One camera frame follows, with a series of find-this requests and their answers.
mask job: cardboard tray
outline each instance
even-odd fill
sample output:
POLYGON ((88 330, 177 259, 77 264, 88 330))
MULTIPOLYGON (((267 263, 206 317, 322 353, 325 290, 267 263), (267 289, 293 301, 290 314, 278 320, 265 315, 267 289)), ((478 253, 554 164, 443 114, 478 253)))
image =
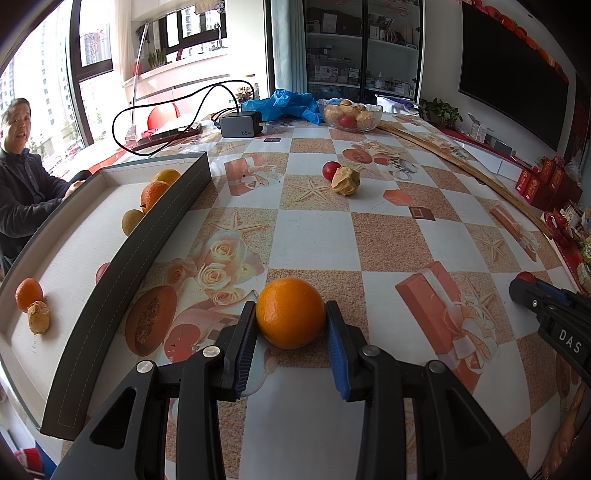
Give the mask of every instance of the cardboard tray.
POLYGON ((171 155, 99 170, 62 203, 23 249, 0 287, 0 361, 41 433, 74 440, 96 378, 135 290, 189 207, 211 180, 206 153, 171 155), (156 173, 182 175, 126 238, 123 214, 156 173), (111 262, 95 286, 100 265, 111 262), (34 336, 14 293, 36 278, 51 326, 34 336))

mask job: black screen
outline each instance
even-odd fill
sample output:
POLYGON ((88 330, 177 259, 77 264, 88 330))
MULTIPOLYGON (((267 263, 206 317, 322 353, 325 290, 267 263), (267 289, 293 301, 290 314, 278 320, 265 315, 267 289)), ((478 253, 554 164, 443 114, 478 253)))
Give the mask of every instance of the black screen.
POLYGON ((460 93, 504 113, 558 149, 567 84, 535 50, 494 18, 466 3, 463 17, 460 93))

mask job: glass bowl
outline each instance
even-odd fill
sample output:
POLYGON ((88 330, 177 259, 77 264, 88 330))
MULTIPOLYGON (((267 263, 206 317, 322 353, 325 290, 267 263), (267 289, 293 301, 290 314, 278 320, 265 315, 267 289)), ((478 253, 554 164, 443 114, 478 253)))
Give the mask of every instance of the glass bowl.
POLYGON ((346 132, 369 132, 378 126, 384 109, 381 105, 353 103, 351 100, 333 98, 318 100, 322 120, 331 127, 346 132))

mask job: wooden stick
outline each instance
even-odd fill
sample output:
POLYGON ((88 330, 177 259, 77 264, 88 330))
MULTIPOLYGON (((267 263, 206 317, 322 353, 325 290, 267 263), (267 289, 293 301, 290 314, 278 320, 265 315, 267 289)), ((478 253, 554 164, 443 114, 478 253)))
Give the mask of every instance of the wooden stick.
POLYGON ((444 160, 447 160, 450 163, 453 163, 456 167, 461 168, 465 172, 468 172, 470 175, 477 178, 482 183, 488 185, 496 193, 498 193, 505 200, 507 200, 507 202, 509 202, 511 205, 513 205, 521 213, 523 213, 528 219, 530 219, 532 222, 534 222, 536 227, 539 228, 540 231, 543 232, 545 236, 547 236, 548 238, 552 238, 552 231, 542 221, 542 219, 538 218, 537 215, 535 215, 525 203, 523 203, 518 198, 516 198, 515 195, 513 195, 513 193, 505 185, 503 185, 499 180, 490 178, 485 173, 478 170, 476 167, 470 165, 467 162, 459 160, 455 156, 441 150, 440 148, 436 147, 432 143, 425 141, 421 138, 417 138, 409 132, 399 130, 398 128, 396 128, 394 126, 394 124, 392 122, 382 121, 378 124, 378 128, 380 130, 384 130, 385 132, 388 132, 388 133, 391 133, 394 135, 398 135, 399 137, 402 137, 406 140, 416 143, 420 147, 423 147, 423 148, 429 150, 430 152, 435 153, 435 155, 443 158, 444 160))

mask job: table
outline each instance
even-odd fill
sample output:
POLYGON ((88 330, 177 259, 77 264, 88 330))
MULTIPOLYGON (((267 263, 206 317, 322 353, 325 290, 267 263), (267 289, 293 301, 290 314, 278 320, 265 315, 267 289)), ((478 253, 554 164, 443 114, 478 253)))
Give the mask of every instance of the table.
MULTIPOLYGON (((509 297, 509 282, 522 270, 573 289, 533 223, 454 165, 380 130, 353 134, 286 120, 271 122, 254 139, 222 139, 206 124, 201 137, 158 155, 203 150, 213 180, 130 306, 158 286, 176 292, 174 322, 146 358, 158 364, 187 358, 211 345, 266 283, 303 278, 325 300, 337 300, 346 322, 397 359, 425 364, 440 358, 455 367, 528 472, 540 467, 578 385, 558 393, 554 351, 538 337, 531 312, 509 297), (322 177, 327 161, 359 171, 356 194, 330 189, 322 177), (518 239, 503 227, 507 219, 520 225, 518 239), (220 245, 230 254, 222 267, 209 267, 216 275, 205 275, 220 245), (453 305, 460 316, 449 314, 453 305)), ((125 155, 117 163, 131 159, 125 155)), ((141 358, 128 347, 125 324, 126 318, 103 363, 90 416, 141 358)), ((355 477, 363 406, 340 400, 324 338, 297 351, 259 338, 245 395, 235 404, 220 403, 228 478, 355 477)), ((411 409, 407 451, 414 478, 411 409)), ((169 480, 175 436, 172 402, 169 480)), ((62 455, 68 446, 63 442, 62 455)))

